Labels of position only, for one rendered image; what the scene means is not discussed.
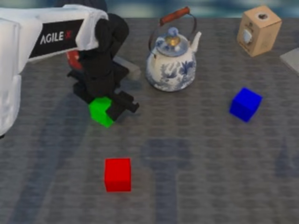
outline green cube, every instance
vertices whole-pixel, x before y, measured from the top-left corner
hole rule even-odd
[[[89,104],[89,111],[92,119],[104,127],[110,127],[114,123],[106,113],[106,110],[111,106],[111,103],[111,99],[103,97],[96,98]]]

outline teapot handle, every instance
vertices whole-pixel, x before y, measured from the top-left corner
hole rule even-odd
[[[196,17],[193,16],[191,13],[190,13],[190,8],[189,7],[185,7],[185,8],[182,8],[182,9],[179,9],[178,11],[175,11],[173,13],[170,13],[164,17],[162,17],[158,23],[158,27],[151,33],[150,37],[149,37],[149,51],[154,55],[154,57],[156,58],[156,55],[152,52],[152,42],[153,42],[153,38],[154,38],[154,35],[156,33],[156,31],[161,28],[164,24],[166,23],[169,23],[169,22],[172,22],[176,19],[179,19],[181,17],[183,17],[184,15],[190,15],[193,17],[193,20],[194,20],[194,23],[193,23],[193,29],[192,29],[192,32],[190,33],[190,35],[188,36],[188,39],[190,39],[190,37],[195,33],[196,31],[196,28],[197,28],[197,20],[196,20]]]

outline teapot lid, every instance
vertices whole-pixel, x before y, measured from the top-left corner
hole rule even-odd
[[[167,34],[160,36],[156,41],[157,50],[165,56],[177,57],[187,52],[188,40],[179,34],[178,29],[171,27]]]

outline red cube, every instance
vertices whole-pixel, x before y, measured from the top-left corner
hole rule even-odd
[[[131,159],[105,159],[104,178],[107,192],[131,191]]]

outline background wall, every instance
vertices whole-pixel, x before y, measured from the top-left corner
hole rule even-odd
[[[299,17],[299,0],[106,0],[122,17],[161,17],[189,6],[198,17],[240,17],[247,9],[268,5],[280,17]],[[0,0],[0,7],[51,7],[54,0]]]

